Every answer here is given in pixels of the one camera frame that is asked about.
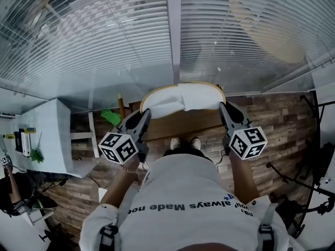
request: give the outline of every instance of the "green object on table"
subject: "green object on table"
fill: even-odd
[[[117,126],[121,122],[121,115],[111,110],[102,110],[101,117],[105,118],[113,126]]]
[[[43,156],[38,150],[35,149],[31,150],[30,158],[32,162],[37,161],[37,163],[43,163]]]

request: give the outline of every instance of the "wooden stick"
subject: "wooden stick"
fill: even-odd
[[[122,99],[122,94],[117,94],[117,99],[119,101],[121,120],[124,120],[124,118],[126,117],[126,113],[125,113],[125,107],[124,107],[124,100]]]

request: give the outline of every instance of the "white t-shirt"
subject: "white t-shirt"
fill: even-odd
[[[135,195],[119,227],[121,250],[172,251],[204,243],[236,250],[256,250],[260,222],[270,204],[267,196],[242,204],[220,185],[209,160],[176,154],[158,159]],[[117,219],[117,208],[104,204],[84,221],[80,247],[98,250],[100,229]],[[287,251],[288,234],[275,213],[275,250]]]

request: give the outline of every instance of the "beaded bracelet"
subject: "beaded bracelet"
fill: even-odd
[[[119,165],[119,168],[122,169],[123,171],[130,173],[130,174],[137,174],[137,170],[130,170],[129,168],[125,168],[121,165]]]

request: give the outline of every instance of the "white sneaker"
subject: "white sneaker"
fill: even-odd
[[[191,140],[191,147],[200,151],[200,149],[201,149],[201,141],[200,141],[200,139],[198,137],[195,136]]]
[[[180,139],[179,138],[172,138],[170,142],[170,149],[174,150],[176,148],[180,148]]]

